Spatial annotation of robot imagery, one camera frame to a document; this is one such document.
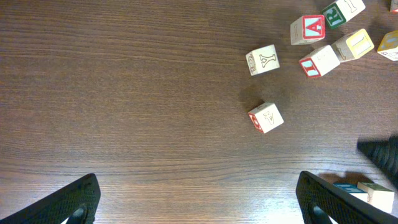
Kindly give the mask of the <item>plain Y wooden block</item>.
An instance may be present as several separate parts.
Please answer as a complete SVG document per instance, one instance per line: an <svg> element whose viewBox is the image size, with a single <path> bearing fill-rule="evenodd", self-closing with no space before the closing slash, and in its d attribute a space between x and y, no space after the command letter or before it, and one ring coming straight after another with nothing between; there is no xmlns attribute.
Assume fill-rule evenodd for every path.
<svg viewBox="0 0 398 224"><path fill-rule="evenodd" d="M250 51L246 54L246 61L251 76L280 67L274 44Z"/></svg>

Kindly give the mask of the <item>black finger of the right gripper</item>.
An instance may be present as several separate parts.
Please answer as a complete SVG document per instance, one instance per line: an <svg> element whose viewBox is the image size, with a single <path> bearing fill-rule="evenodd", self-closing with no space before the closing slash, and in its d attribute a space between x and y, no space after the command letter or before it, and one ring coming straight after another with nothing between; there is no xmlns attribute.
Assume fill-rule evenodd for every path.
<svg viewBox="0 0 398 224"><path fill-rule="evenodd" d="M357 148L397 189L397 134L389 139L360 139Z"/></svg>

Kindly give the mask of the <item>number 2 wooden block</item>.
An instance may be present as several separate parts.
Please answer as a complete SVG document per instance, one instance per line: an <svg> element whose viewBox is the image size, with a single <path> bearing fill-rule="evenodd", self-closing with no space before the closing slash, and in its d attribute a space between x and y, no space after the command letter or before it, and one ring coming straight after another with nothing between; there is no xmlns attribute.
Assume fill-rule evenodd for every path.
<svg viewBox="0 0 398 224"><path fill-rule="evenodd" d="M377 53L392 60L397 61L397 34L398 30L388 32L382 39Z"/></svg>

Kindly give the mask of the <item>yellow framed I block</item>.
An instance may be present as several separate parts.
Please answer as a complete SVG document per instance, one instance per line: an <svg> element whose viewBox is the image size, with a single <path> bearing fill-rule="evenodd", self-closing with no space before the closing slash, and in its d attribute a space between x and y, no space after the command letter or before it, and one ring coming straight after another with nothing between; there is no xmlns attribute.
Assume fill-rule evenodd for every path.
<svg viewBox="0 0 398 224"><path fill-rule="evenodd" d="M360 29L344 35L331 45L340 62L357 60L374 48L374 44L366 31Z"/></svg>

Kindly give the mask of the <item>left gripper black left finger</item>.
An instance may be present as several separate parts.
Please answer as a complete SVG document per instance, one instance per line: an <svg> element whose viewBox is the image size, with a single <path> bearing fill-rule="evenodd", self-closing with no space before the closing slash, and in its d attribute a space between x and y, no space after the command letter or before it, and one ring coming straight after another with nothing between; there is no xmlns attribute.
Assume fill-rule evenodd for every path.
<svg viewBox="0 0 398 224"><path fill-rule="evenodd" d="M101 192L94 173L86 174L56 192L9 215L1 223L95 222Z"/></svg>

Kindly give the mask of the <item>red sided wooden block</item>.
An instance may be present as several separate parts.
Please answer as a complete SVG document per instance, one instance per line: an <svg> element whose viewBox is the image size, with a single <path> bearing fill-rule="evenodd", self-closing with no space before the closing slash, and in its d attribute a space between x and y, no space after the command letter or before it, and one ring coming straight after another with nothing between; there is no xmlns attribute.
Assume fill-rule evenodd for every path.
<svg viewBox="0 0 398 224"><path fill-rule="evenodd" d="M284 123L275 103L263 103L248 112L254 127L261 133L268 133Z"/></svg>

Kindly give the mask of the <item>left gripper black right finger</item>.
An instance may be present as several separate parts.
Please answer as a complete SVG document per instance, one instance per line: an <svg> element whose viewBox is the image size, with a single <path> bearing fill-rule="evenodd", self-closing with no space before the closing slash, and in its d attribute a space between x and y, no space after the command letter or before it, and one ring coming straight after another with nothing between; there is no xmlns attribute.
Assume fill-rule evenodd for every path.
<svg viewBox="0 0 398 224"><path fill-rule="evenodd" d="M299 175L296 196L305 224L397 224L397 217L352 196L309 171Z"/></svg>

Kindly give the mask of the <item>elephant wooden block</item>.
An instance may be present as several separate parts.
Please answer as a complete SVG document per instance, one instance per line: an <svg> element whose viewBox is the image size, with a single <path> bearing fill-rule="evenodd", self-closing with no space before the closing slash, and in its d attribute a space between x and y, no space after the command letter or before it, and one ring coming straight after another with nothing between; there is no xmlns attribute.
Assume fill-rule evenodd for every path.
<svg viewBox="0 0 398 224"><path fill-rule="evenodd" d="M379 184L369 182L358 182L357 188L369 195L368 203L386 213L391 213L395 193Z"/></svg>

